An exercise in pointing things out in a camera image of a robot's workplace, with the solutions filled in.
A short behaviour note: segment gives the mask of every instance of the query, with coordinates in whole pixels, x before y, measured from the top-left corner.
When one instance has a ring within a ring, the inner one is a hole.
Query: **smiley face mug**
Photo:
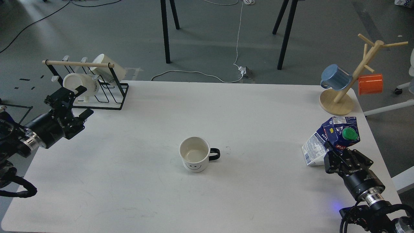
[[[191,172],[201,172],[209,161],[220,158],[220,150],[210,148],[208,142],[199,137],[185,139],[180,145],[180,156],[184,167]]]

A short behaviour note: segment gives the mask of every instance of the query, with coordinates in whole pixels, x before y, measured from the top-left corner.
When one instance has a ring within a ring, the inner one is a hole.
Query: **wooden mug tree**
[[[369,67],[368,64],[375,57],[375,55],[380,49],[408,44],[408,41],[394,44],[385,44],[383,41],[375,41],[375,43],[373,43],[361,34],[358,34],[358,36],[362,40],[364,40],[366,44],[364,46],[362,61],[355,69],[355,71],[352,73],[352,81],[348,84],[347,87],[340,91],[328,89],[320,94],[319,104],[325,111],[329,112],[330,114],[344,116],[352,111],[352,109],[354,108],[354,102],[347,95],[347,92],[352,87],[352,85],[358,80],[359,76],[364,71],[364,69],[367,69],[372,73],[374,72],[374,70],[371,67]],[[368,45],[371,45],[372,48],[367,52]]]

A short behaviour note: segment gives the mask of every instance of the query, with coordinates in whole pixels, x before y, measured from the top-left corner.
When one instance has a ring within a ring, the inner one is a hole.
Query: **orange mug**
[[[377,94],[383,92],[383,75],[369,74],[360,75],[358,78],[358,94]]]

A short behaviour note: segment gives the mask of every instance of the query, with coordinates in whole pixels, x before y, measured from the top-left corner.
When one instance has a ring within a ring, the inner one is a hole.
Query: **white table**
[[[38,150],[25,176],[38,193],[12,201],[5,231],[338,231],[338,210],[355,201],[338,175],[306,166],[301,151],[332,116],[319,106],[320,86],[128,83],[123,110],[96,110],[73,139]],[[384,198],[401,203],[348,94],[361,136],[351,148],[374,161]],[[189,136],[221,150],[201,173],[187,171],[178,154]]]

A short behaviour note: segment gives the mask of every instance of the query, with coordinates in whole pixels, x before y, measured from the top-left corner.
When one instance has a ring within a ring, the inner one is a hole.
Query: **blue mug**
[[[352,75],[341,69],[337,64],[332,64],[322,72],[321,79],[321,87],[325,89],[332,87],[332,89],[339,91],[351,83]]]

